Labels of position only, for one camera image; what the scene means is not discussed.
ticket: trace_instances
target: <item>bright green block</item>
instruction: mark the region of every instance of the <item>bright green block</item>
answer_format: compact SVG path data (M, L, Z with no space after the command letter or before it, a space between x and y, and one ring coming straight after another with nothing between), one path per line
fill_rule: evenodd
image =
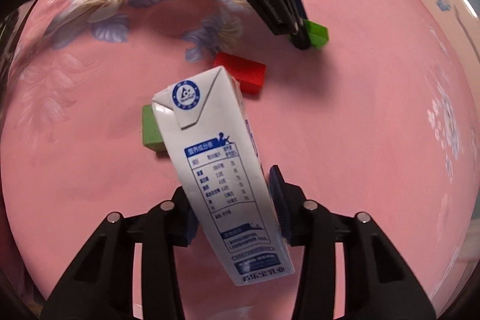
M142 108L142 141L143 145L149 150L155 152L165 152L167 150L158 130L152 105L145 105Z
M310 37L311 46L319 49L328 43L328 29L325 26L308 21L307 19L304 21Z

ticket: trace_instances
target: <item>milk carton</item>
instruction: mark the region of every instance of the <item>milk carton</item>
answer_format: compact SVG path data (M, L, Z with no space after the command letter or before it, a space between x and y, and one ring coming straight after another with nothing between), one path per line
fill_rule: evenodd
M183 189L234 284L292 274L236 81L213 68L157 93L152 107Z

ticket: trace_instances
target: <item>nutrition facts table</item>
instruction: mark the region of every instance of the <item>nutrition facts table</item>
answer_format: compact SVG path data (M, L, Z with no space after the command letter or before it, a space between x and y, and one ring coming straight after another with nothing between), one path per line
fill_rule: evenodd
M237 145L220 133L185 154L229 252L270 243Z

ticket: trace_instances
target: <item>silver screw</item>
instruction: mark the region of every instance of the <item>silver screw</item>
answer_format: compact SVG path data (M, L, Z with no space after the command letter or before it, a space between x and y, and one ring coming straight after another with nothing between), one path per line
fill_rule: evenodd
M175 207L172 201L164 201L160 204L160 209L163 211L171 211Z
M318 204L315 201L309 199L303 203L303 207L308 211L314 211L318 208Z
M117 211L113 212L113 213L110 213L107 217L106 217L106 220L109 222L109 223L116 223L118 220L120 220L120 213L118 213Z
M357 214L357 218L362 223L368 223L371 220L370 215L368 213L365 213L364 211L361 211L359 214Z

